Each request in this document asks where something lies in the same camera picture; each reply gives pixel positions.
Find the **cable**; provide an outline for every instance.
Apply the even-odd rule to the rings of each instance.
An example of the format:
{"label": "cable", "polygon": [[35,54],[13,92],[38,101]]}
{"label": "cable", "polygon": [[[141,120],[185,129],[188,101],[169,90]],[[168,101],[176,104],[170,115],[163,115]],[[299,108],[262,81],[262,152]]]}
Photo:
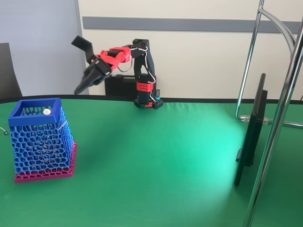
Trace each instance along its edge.
{"label": "cable", "polygon": [[9,132],[8,132],[8,131],[5,131],[4,128],[1,128],[1,127],[0,127],[0,129],[3,130],[3,132],[4,132],[3,134],[4,134],[5,136],[7,136],[7,135],[9,134]]}
{"label": "cable", "polygon": [[150,82],[150,81],[148,81],[148,82],[149,82],[150,84],[156,83],[156,78],[155,78],[155,77],[152,75],[152,73],[148,70],[148,65],[147,65],[147,51],[148,51],[148,48],[147,48],[147,46],[146,46],[146,50],[136,47],[136,48],[131,49],[131,51],[137,50],[137,49],[140,50],[140,51],[144,51],[144,52],[145,52],[145,67],[146,67],[147,72],[150,74],[150,76],[151,76],[152,79],[153,79],[153,82]]}
{"label": "cable", "polygon": [[132,69],[132,66],[133,66],[133,59],[131,60],[131,66],[129,67],[129,69],[128,70],[126,70],[126,71],[122,71],[119,67],[118,67],[118,69],[120,70],[120,72],[123,72],[123,73],[126,73],[126,72],[128,72],[129,70],[131,70]]}
{"label": "cable", "polygon": [[151,98],[154,102],[156,102],[156,100],[152,97],[152,92],[150,92],[150,98]]}
{"label": "cable", "polygon": [[61,126],[60,126],[60,128],[58,128],[58,131],[66,124],[67,122],[64,122]]}

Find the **small blue object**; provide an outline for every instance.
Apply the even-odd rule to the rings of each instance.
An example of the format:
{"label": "small blue object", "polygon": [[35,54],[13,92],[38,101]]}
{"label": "small blue object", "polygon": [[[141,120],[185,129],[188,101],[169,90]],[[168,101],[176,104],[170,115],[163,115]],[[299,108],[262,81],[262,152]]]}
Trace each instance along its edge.
{"label": "small blue object", "polygon": [[17,103],[9,117],[16,174],[70,167],[73,137],[65,122],[59,98]]}

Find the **monitor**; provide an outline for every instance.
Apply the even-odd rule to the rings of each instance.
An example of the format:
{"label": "monitor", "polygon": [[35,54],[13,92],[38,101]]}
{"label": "monitor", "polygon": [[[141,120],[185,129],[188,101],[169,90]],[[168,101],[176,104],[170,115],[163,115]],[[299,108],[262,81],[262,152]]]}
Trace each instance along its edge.
{"label": "monitor", "polygon": [[250,121],[246,131],[242,148],[238,151],[236,161],[239,162],[235,177],[235,186],[239,186],[244,166],[251,166],[254,162],[255,150],[263,125],[267,91],[263,90],[265,73],[261,75],[256,98],[250,115]]}

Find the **chair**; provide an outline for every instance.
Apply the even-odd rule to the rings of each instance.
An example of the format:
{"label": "chair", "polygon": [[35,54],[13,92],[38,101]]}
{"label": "chair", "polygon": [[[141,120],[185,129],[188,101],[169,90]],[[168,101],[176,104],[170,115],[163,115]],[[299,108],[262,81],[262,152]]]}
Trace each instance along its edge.
{"label": "chair", "polygon": [[22,97],[14,72],[9,44],[0,44],[0,99]]}

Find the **robotic arm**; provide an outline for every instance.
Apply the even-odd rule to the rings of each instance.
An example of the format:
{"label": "robotic arm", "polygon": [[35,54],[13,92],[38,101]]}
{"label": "robotic arm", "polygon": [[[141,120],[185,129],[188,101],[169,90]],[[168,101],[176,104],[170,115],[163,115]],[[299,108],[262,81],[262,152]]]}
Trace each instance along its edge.
{"label": "robotic arm", "polygon": [[[153,107],[155,109],[163,105],[160,90],[156,89],[155,69],[148,40],[135,39],[133,44],[111,48],[109,51],[101,51],[96,55],[91,42],[80,36],[77,36],[71,44],[85,52],[86,61],[89,64],[84,70],[81,83],[74,91],[76,95],[110,77],[112,71],[119,68],[120,63],[134,59],[134,75],[137,79],[138,91],[138,98],[135,99],[134,104],[139,108]],[[147,74],[141,73],[142,66],[145,67]]]}

